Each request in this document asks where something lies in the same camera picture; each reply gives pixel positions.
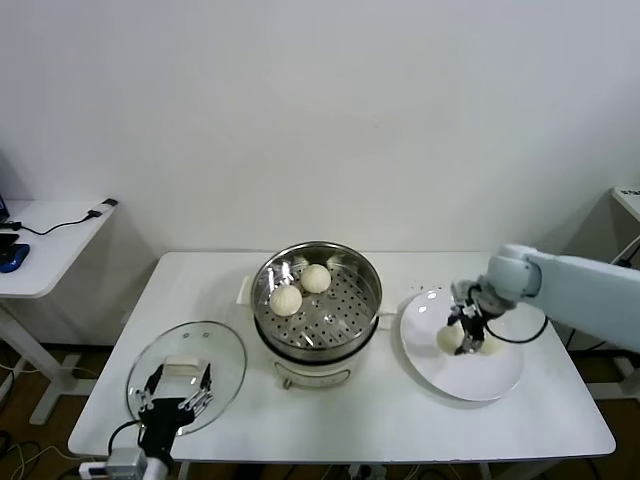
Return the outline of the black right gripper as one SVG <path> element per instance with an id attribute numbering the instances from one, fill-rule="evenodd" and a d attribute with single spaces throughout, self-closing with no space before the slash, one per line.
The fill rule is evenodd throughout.
<path id="1" fill-rule="evenodd" d="M 463 305 L 451 307 L 447 325 L 452 327 L 461 323 L 464 337 L 461 344 L 454 350 L 455 355 L 475 354 L 481 351 L 484 340 L 485 317 L 482 310 L 473 301 Z"/>

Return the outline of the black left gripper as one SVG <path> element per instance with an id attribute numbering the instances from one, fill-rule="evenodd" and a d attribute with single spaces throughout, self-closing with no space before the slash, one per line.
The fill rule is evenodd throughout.
<path id="1" fill-rule="evenodd" d="M 160 364 L 147 377 L 144 387 L 135 391 L 137 410 L 142 411 L 139 416 L 144 426 L 139 446 L 147 458 L 171 460 L 178 430 L 193 423 L 195 415 L 200 415 L 213 399 L 211 364 L 205 367 L 198 389 L 185 400 L 179 397 L 154 400 L 163 373 L 164 365 Z"/>

